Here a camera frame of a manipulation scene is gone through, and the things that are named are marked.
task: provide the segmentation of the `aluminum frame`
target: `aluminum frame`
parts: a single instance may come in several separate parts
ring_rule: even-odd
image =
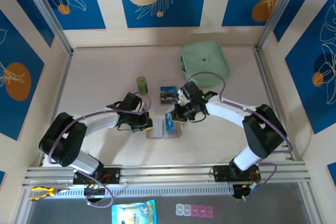
[[[70,42],[65,36],[60,23],[58,22],[53,10],[48,4],[48,1],[47,0],[33,0],[33,1],[36,4],[39,11],[41,12],[43,18],[46,20],[52,32],[58,38],[64,51],[69,55],[69,57],[71,57],[73,50],[70,45]]]
[[[259,50],[264,47],[267,39],[270,34],[273,32],[276,24],[278,23],[280,17],[282,16],[285,8],[287,7],[290,0],[278,0],[275,4],[266,24],[264,26],[264,31],[262,31],[259,42],[256,45],[256,48]]]
[[[34,0],[35,4],[41,11],[47,23],[60,40],[64,50],[71,56],[73,49],[70,46],[58,20],[51,10],[46,0]],[[267,64],[260,55],[260,49],[265,45],[265,42],[273,31],[281,14],[285,10],[289,0],[279,0],[274,11],[271,13],[269,20],[266,22],[262,36],[254,50],[255,59],[259,68],[261,79],[264,83],[266,93],[268,95],[270,105],[273,107],[281,122],[283,122],[279,112],[279,106],[275,97],[274,88],[269,80],[267,72]],[[63,82],[60,88],[58,102],[54,110],[54,116],[57,113],[58,103],[61,98],[61,93],[67,79],[67,73],[70,68],[71,61],[68,62],[67,71],[64,75]],[[302,198],[307,209],[311,223],[323,223],[322,216],[318,212],[317,204],[314,200],[312,189],[310,186],[310,177],[304,162],[287,161],[277,162],[278,170],[269,183],[298,183]],[[121,166],[121,177],[119,185],[108,185],[110,188],[136,188],[136,187],[171,187],[171,186],[214,186],[214,185],[229,185],[230,183],[215,183],[209,170],[212,166],[218,164],[202,164],[202,165],[172,165],[172,166]],[[263,178],[269,176],[272,172],[272,166],[260,166],[260,173]],[[72,184],[73,169],[62,167],[32,167],[27,171],[22,190],[20,192],[19,207],[14,215],[13,223],[25,223],[28,219],[31,201],[28,197],[30,189],[34,185],[48,186],[66,186],[73,189],[83,189],[84,186],[74,186]]]

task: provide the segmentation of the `pink container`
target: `pink container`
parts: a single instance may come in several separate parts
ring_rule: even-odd
[[[205,210],[205,217],[206,218],[213,218],[214,217],[214,208],[211,206],[207,206]]]
[[[191,205],[191,216],[198,217],[198,206],[197,205]]]
[[[205,206],[198,206],[198,216],[204,218],[206,215],[206,208]]]

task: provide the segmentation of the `packaged item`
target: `packaged item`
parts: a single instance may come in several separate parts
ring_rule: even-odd
[[[113,205],[112,224],[157,224],[155,200]]]

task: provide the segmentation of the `yellow clamp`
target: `yellow clamp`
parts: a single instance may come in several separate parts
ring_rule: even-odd
[[[39,197],[30,197],[29,200],[39,200],[39,199],[45,198],[47,196],[50,196],[50,197],[55,196],[55,194],[54,194],[55,188],[54,187],[47,188],[47,187],[36,186],[36,187],[33,187],[31,190],[32,191],[43,190],[46,193],[39,196]]]

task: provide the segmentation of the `white table surface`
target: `white table surface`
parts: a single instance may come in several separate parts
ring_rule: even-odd
[[[268,104],[252,48],[223,47],[230,68],[224,97],[246,105]],[[180,68],[181,47],[124,47],[76,50],[61,97],[58,113],[75,117],[102,110],[136,92],[136,78],[145,76],[152,98],[150,116],[163,118],[173,106],[159,105],[160,81],[185,80]],[[204,91],[219,92],[220,86]],[[84,139],[82,151],[105,165],[173,165],[229,162],[247,145],[242,128],[208,116],[188,123],[180,138],[148,139],[145,132],[105,129]],[[284,161],[274,154],[268,161]]]

